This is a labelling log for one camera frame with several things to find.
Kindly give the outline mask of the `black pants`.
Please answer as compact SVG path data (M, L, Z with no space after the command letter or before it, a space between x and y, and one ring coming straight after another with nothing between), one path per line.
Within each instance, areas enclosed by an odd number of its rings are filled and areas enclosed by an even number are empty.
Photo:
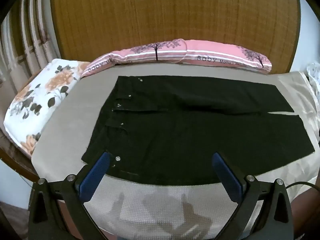
M120 76L82 156L119 161L107 174L153 185L218 183L222 153L259 175L312 154L301 118L274 85L194 76Z

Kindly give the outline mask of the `grey bed mat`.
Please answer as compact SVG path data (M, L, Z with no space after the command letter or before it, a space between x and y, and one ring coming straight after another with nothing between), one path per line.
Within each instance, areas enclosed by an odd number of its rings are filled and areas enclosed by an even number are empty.
M293 106L277 74L264 75L242 69L147 63L113 67L81 79L47 122L32 155L36 172L48 181L60 181L83 167L103 103L119 76L207 76L272 84ZM315 151L303 159L259 176L262 181L281 178L286 184L316 180L319 145L306 117L294 110ZM212 238L224 226L236 204L221 184L153 186L104 176L86 209L97 225L128 239Z

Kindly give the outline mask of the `white floral pillow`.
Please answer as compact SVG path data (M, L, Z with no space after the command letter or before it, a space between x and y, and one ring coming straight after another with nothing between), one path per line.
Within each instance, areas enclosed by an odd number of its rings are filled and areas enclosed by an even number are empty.
M4 128L28 158L46 123L80 81L88 65L88 62L54 59L14 97L4 117Z

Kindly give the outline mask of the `cream satin bedsheet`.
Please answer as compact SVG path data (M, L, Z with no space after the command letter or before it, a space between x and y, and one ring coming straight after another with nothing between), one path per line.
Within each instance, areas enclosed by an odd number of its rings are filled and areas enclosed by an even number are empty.
M319 101L308 78L303 72L278 74L277 78L291 96L292 108L306 117L319 142Z

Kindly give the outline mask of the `white dotted cloth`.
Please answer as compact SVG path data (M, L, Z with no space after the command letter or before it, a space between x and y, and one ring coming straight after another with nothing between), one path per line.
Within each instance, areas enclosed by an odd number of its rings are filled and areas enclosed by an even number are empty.
M306 71L310 80L310 83L315 88L316 91L319 91L319 63L311 63L306 67Z

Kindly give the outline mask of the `pink Baby-print pillow right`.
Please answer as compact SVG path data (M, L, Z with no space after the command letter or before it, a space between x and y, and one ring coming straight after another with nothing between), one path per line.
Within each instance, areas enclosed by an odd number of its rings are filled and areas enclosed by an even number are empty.
M187 40L185 44L186 54L181 63L241 68L263 74L272 70L265 55L242 46L200 40Z

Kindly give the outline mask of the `beige curtain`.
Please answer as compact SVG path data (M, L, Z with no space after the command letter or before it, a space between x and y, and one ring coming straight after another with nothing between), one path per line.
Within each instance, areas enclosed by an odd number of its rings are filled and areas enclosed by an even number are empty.
M1 23L1 85L17 93L60 56L50 0L14 0Z

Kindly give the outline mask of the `pink tree-print pillow left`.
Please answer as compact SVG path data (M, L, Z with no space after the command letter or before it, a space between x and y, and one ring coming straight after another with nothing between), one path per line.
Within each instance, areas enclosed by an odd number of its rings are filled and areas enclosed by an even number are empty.
M92 61L82 72L87 77L116 65L146 62L179 62L187 53L185 40L155 42L129 49L112 51Z

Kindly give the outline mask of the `wooden headboard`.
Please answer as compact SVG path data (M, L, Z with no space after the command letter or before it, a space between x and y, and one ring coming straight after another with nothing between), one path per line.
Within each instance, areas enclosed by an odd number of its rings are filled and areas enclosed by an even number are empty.
M299 0L50 0L64 59L92 61L113 50L182 38L236 44L290 70Z

